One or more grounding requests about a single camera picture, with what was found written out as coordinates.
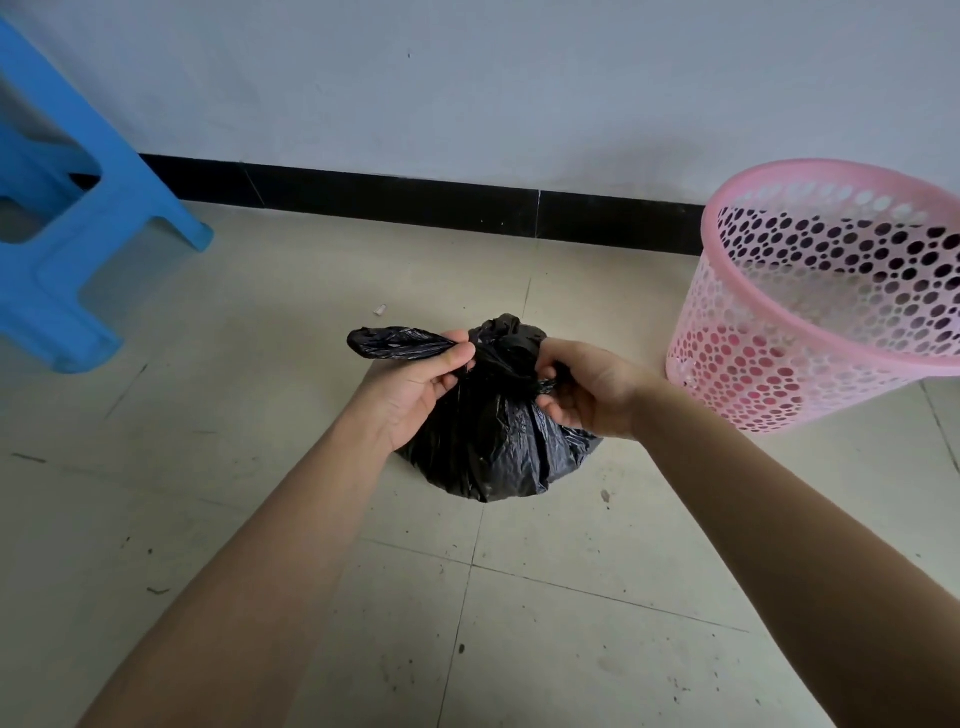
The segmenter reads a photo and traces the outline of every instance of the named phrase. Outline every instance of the plastic bag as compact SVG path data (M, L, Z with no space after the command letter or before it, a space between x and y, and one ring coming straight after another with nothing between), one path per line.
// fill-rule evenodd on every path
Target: plastic bag
M600 442L563 427L534 400L569 376L538 380L535 365L546 334L503 314L470 331L476 366L454 374L456 388L440 398L414 439L397 451L426 479L454 496L481 502L546 493L577 470ZM367 359L425 359L454 342L418 328L359 328L347 338Z

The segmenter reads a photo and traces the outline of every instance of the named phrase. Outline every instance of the blue plastic stool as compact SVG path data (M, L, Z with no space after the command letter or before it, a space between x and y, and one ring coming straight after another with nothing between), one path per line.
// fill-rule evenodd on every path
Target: blue plastic stool
M0 123L0 197L44 219L32 239L0 241L0 333L57 372L100 366L123 341L77 295L154 217L198 251L213 231L193 215L84 98L4 20L0 74L79 145L32 141ZM69 175L100 177L84 193Z

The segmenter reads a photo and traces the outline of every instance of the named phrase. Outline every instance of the floor tile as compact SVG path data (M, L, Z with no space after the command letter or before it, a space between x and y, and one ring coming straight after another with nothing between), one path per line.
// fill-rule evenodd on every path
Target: floor tile
M960 596L960 475L919 384L756 441Z
M0 724L25 728L79 719L244 519L8 459L0 498Z
M220 228L235 208L191 204ZM0 452L63 459L78 433L95 429L152 357L182 334L206 296L215 296L229 241L202 255L163 223L136 235L81 292L81 303L125 339L104 366L81 375L48 371L0 337Z
M829 726L769 638L475 568L441 726Z
M545 495L486 506L474 563L696 619L759 626L720 556L636 443L607 440Z
M180 335L151 358L108 421L74 441L66 464L252 508L366 372L346 345L352 329L443 331L519 311L536 246L248 209L233 211L217 232L229 262L215 295L186 292L178 305L192 316ZM467 531L476 532L475 513Z
M662 370L696 263L542 241L524 318L550 335ZM609 440L545 496L488 506L475 563L699 619L757 624L720 557L636 444Z
M960 459L960 378L932 378L923 385L954 461Z
M287 725L436 725L468 571L357 544Z
M360 536L469 564L484 507L430 485L394 455L380 476Z

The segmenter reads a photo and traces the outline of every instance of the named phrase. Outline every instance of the perforated basket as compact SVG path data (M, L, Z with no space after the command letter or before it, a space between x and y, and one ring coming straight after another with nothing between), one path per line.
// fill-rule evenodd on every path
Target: perforated basket
M670 381L738 427L960 375L960 199L852 162L765 164L704 211Z

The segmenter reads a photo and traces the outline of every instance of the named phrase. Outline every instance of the white wall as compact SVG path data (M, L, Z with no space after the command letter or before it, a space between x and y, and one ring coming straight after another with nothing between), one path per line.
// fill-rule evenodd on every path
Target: white wall
M956 0L13 0L141 152L703 202L775 158L960 192Z

